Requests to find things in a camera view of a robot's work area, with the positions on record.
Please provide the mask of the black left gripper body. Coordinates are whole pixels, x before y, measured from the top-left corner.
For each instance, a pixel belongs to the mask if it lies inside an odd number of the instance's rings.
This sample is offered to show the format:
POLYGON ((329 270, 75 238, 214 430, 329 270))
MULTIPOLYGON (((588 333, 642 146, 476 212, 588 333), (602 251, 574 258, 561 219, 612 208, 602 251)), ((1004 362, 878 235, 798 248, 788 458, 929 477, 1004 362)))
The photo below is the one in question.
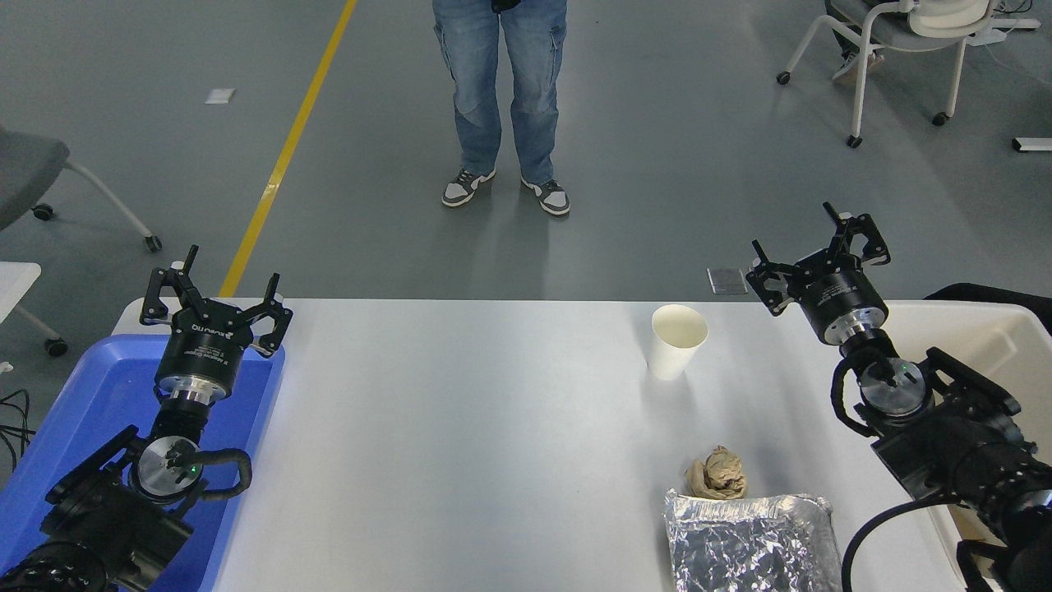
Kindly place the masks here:
POLYGON ((206 319, 193 308, 173 318, 173 333, 155 374, 155 387, 163 394, 186 390, 196 382, 211 384, 214 394, 232 393, 242 358, 251 342, 251 330, 237 322, 240 308, 207 300, 206 319))

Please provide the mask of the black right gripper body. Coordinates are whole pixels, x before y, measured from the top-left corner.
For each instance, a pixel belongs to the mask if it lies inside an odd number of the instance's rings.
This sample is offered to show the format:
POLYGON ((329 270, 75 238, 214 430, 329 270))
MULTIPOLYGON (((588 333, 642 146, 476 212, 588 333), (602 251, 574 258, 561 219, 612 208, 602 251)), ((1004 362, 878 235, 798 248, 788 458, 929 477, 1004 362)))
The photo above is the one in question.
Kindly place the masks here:
POLYGON ((833 266, 796 263, 797 275, 789 281, 815 336, 822 342, 849 338, 882 327, 889 308, 864 272, 863 260, 844 260, 833 266))

